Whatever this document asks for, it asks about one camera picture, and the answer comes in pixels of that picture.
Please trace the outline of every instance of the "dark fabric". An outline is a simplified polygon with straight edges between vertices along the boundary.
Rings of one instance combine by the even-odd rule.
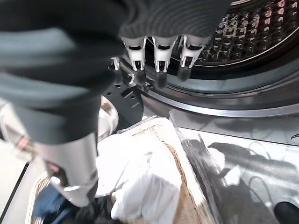
[[[76,213],[76,220],[79,223],[88,224],[121,224],[119,220],[111,218],[113,203],[109,196],[95,198],[87,207],[81,208]]]
[[[33,208],[33,216],[41,217],[43,224],[59,224],[67,216],[74,215],[78,208],[67,201],[49,184],[38,195]]]
[[[90,205],[78,208],[66,200],[51,184],[38,195],[33,216],[43,224],[121,224],[111,218],[113,203],[109,196],[95,198]]]

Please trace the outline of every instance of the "clear plastic bag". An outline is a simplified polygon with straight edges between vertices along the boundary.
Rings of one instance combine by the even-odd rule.
[[[180,132],[176,125],[175,113],[170,111],[169,120],[172,122],[176,129],[177,135],[181,141],[183,149],[187,155],[187,158],[193,168],[196,178],[201,186],[201,190],[208,202],[210,212],[215,220],[216,224],[223,224],[219,211],[217,209],[215,196],[217,195],[217,189],[213,187],[213,179],[211,176],[218,176],[221,169],[218,163],[213,159],[205,144],[199,135],[200,142],[198,140],[186,139]]]

